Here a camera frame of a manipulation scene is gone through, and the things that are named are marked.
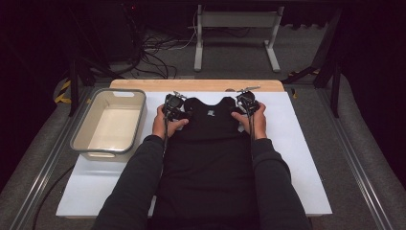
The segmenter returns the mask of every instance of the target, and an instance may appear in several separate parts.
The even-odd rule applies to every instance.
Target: person's left hand
[[[164,121],[165,115],[162,112],[163,107],[164,107],[164,105],[161,104],[156,109],[156,117],[153,120],[153,126],[152,126],[152,135],[157,135],[157,136],[161,137],[162,140],[165,140],[165,121]],[[168,121],[168,137],[171,137],[173,135],[173,133],[175,133],[176,129],[186,125],[188,122],[189,122],[188,119],[182,119],[177,122]]]

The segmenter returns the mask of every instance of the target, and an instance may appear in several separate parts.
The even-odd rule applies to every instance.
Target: white logo on garment
[[[214,116],[214,110],[209,110],[209,111],[207,112],[207,115],[208,115],[208,116]]]

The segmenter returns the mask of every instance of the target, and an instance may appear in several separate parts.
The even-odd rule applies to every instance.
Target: sleeve
[[[310,229],[305,209],[291,184],[290,170],[269,139],[251,147],[260,229]]]
[[[126,164],[92,229],[147,228],[148,210],[162,172],[163,150],[160,137],[146,137]]]

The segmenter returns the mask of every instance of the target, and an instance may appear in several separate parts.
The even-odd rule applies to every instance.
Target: person
[[[92,229],[148,229],[150,227],[147,214],[152,197],[159,189],[164,168],[166,126],[162,107],[160,105],[157,108],[151,135],[145,138],[143,144],[128,161],[112,194],[103,204]],[[259,226],[257,229],[310,229],[304,207],[291,184],[289,168],[282,160],[282,156],[274,150],[272,141],[267,138],[265,109],[265,105],[259,103],[259,110],[251,117],[255,120],[253,128],[255,140],[251,143],[251,158],[258,201]],[[236,112],[232,112],[231,116],[242,124],[247,133],[250,132],[251,123],[247,117]],[[169,122],[168,137],[170,138],[179,128],[187,127],[189,122],[187,119]],[[235,228],[203,224],[183,229]]]

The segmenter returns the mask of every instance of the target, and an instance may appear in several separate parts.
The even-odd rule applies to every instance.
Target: hand
[[[263,103],[259,103],[259,109],[251,116],[251,122],[254,119],[254,138],[255,140],[260,138],[266,138],[266,117],[263,114],[265,111],[266,106]],[[248,134],[250,134],[250,122],[248,121],[248,117],[243,116],[237,112],[232,112],[231,115],[242,123],[244,129]]]
[[[164,105],[161,104],[156,109],[156,117],[153,120],[153,126],[152,126],[152,135],[157,135],[157,136],[161,137],[162,140],[165,140],[165,120],[164,120],[165,115],[162,112],[163,107],[164,107]],[[177,122],[168,121],[168,137],[171,137],[173,135],[173,133],[175,133],[176,129],[186,125],[188,122],[189,122],[188,119],[182,119]]]

